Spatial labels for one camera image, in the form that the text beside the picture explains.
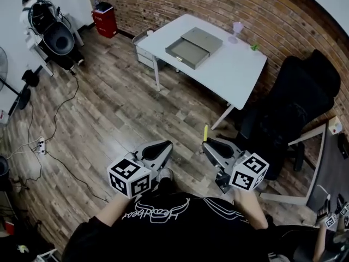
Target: red box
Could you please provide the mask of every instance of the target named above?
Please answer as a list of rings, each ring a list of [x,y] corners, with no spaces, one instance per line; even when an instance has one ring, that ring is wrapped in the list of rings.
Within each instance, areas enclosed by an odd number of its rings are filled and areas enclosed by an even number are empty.
[[[112,38],[118,32],[114,16],[114,8],[111,8],[104,13],[99,13],[96,10],[93,10],[92,18],[98,33],[102,36]]]

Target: gray box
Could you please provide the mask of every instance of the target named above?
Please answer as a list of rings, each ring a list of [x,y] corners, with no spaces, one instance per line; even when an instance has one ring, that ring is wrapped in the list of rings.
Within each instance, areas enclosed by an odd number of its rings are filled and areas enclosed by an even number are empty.
[[[195,27],[168,46],[166,52],[195,70],[215,53],[222,43],[221,39]]]

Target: power strip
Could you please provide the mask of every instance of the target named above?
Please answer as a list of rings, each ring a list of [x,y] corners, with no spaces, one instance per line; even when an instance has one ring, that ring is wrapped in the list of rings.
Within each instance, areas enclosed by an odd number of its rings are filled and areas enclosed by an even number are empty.
[[[46,143],[44,138],[40,138],[40,141],[38,143],[39,145],[39,152],[40,154],[45,155],[46,154]]]

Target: human arm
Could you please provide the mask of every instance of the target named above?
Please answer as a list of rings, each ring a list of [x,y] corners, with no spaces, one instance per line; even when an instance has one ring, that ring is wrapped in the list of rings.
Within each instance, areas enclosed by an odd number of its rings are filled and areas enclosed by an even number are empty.
[[[97,216],[81,223],[69,239],[62,255],[63,262],[101,261],[112,247],[109,244],[113,223],[123,214],[130,200],[121,193],[108,203]]]
[[[319,262],[320,258],[325,251],[325,243],[326,243],[326,226],[324,223],[320,225],[317,240],[315,244],[314,256],[312,258],[313,262]]]
[[[256,230],[268,228],[267,219],[253,191],[234,188],[234,206]]]

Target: electric fan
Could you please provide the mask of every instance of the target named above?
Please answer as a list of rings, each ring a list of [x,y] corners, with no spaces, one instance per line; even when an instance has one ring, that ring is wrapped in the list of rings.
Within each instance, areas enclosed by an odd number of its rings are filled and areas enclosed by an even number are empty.
[[[0,47],[0,92],[4,88],[4,86],[7,86],[12,92],[17,94],[17,96],[19,97],[18,107],[21,110],[23,110],[29,102],[29,99],[31,97],[31,91],[27,88],[24,88],[21,94],[19,94],[11,86],[9,86],[6,83],[7,70],[8,70],[7,55],[5,51]]]

